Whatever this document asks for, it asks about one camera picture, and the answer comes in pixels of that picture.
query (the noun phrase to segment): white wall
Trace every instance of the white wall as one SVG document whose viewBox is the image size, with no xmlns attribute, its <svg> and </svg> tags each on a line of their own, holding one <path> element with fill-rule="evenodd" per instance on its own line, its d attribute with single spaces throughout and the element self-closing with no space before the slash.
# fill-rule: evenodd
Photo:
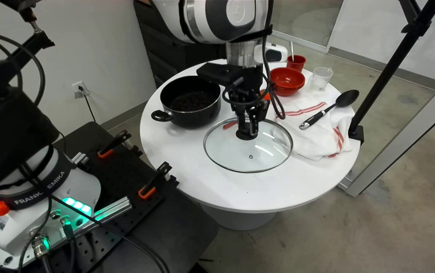
<svg viewBox="0 0 435 273">
<path fill-rule="evenodd" d="M 56 44 L 37 55 L 47 75 L 40 110 L 63 134 L 90 120 L 83 99 L 74 100 L 69 85 L 75 81 L 92 91 L 98 123 L 137 107 L 154 91 L 131 0 L 43 0 L 34 14 Z M 22 43 L 31 28 L 0 5 L 0 34 Z M 31 99 L 37 88 L 33 67 L 24 72 Z"/>
<path fill-rule="evenodd" d="M 398 0 L 344 0 L 330 46 L 386 64 L 403 38 L 403 26 Z M 401 69 L 435 79 L 435 19 Z"/>
</svg>

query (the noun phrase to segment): round white table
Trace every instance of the round white table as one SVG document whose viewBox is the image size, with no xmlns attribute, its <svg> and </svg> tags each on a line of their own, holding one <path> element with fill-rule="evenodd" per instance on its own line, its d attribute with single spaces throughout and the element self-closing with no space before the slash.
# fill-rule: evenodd
<svg viewBox="0 0 435 273">
<path fill-rule="evenodd" d="M 221 103 L 221 111 L 212 125 L 198 129 L 151 120 L 151 113 L 162 110 L 159 100 L 162 88 L 177 78 L 194 76 L 200 66 L 180 72 L 154 91 L 144 108 L 139 134 L 150 164 L 157 167 L 163 161 L 169 163 L 171 175 L 180 182 L 178 190 L 201 204 L 221 226 L 236 231 L 262 226 L 275 213 L 309 204 L 330 191 L 351 170 L 359 154 L 359 141 L 354 140 L 348 152 L 341 152 L 335 158 L 312 161 L 291 155 L 281 166 L 263 173 L 234 173 L 213 164 L 204 154 L 203 138 L 216 123 L 234 117 L 228 103 Z M 306 85 L 295 96 L 281 99 L 281 103 L 298 100 L 301 93 L 306 93 Z M 339 96 L 331 85 L 322 93 L 327 103 L 333 103 Z"/>
</svg>

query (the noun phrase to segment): metal pole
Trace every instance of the metal pole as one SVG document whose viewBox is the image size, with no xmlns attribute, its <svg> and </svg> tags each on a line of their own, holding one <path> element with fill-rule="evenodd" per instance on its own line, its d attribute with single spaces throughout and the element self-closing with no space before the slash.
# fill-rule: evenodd
<svg viewBox="0 0 435 273">
<path fill-rule="evenodd" d="M 391 61 L 386 64 L 381 75 L 374 82 L 372 88 L 365 97 L 363 103 L 356 111 L 351 120 L 351 125 L 350 125 L 350 131 L 348 131 L 350 135 L 354 135 L 356 128 L 359 126 L 362 119 L 366 116 L 374 100 L 380 96 L 385 85 L 395 75 L 397 69 L 400 67 L 403 59 L 407 56 L 407 53 L 410 52 L 416 40 L 427 32 L 433 16 L 435 16 L 435 0 L 428 0 L 425 6 L 422 8 L 422 11 L 418 14 L 416 20 L 406 26 L 406 31 L 407 31 L 406 37 L 401 40 Z"/>
</svg>

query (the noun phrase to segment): black stand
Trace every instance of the black stand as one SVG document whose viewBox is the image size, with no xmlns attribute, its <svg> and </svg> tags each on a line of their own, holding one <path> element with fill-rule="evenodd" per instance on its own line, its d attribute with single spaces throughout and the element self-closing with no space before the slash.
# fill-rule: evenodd
<svg viewBox="0 0 435 273">
<path fill-rule="evenodd" d="M 425 6 L 419 11 L 415 0 L 400 0 L 401 9 L 409 22 L 406 28 L 403 28 L 401 32 L 406 32 L 406 37 L 401 40 L 398 49 L 383 69 L 378 79 L 374 82 L 372 88 L 369 90 L 368 96 L 365 97 L 363 103 L 356 111 L 356 116 L 351 120 L 348 135 L 353 140 L 359 140 L 363 143 L 363 129 L 359 126 L 362 119 L 366 116 L 368 110 L 372 107 L 374 100 L 380 96 L 385 85 L 389 82 L 389 79 L 395 75 L 397 69 L 403 63 L 403 59 L 407 56 L 413 44 L 419 37 L 422 37 L 430 23 L 435 17 L 435 0 L 428 0 Z"/>
</svg>

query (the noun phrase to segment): pot handle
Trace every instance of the pot handle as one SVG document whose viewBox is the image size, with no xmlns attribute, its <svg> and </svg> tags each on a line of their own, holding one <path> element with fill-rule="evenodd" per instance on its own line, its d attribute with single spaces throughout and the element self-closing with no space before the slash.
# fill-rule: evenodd
<svg viewBox="0 0 435 273">
<path fill-rule="evenodd" d="M 156 122 L 171 122 L 172 116 L 169 116 L 165 111 L 154 111 L 154 113 L 151 113 L 151 119 Z"/>
</svg>

